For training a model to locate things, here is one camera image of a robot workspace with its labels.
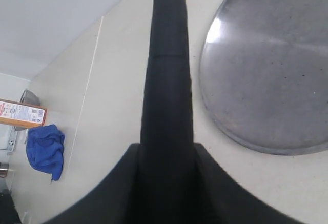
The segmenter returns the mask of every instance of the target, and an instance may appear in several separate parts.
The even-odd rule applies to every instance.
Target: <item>cardboard box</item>
[[[0,99],[0,123],[22,128],[43,126],[47,109]]]

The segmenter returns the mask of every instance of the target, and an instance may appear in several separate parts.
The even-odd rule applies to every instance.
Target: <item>round metal tray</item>
[[[328,0],[224,0],[200,85],[210,115],[250,149],[328,149]]]

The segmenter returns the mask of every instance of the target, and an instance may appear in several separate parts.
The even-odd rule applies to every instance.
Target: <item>blue cloth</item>
[[[31,128],[28,132],[26,154],[32,168],[52,174],[59,180],[62,174],[65,135],[56,125]]]

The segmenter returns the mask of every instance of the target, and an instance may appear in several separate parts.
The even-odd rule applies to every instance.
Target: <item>white countertop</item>
[[[328,219],[328,151],[274,156],[234,143],[202,103],[198,65],[222,0],[188,0],[195,142],[202,143],[240,185],[306,224]],[[10,186],[24,223],[41,223],[89,193],[139,142],[152,0],[123,0],[92,25],[31,83],[49,109],[47,123],[66,134],[62,178],[32,170],[23,139],[11,158]]]

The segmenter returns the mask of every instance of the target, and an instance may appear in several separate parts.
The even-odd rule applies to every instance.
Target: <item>blue towel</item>
[[[31,128],[28,132],[26,154],[32,168],[52,174],[59,180],[63,170],[65,135],[56,125]]]

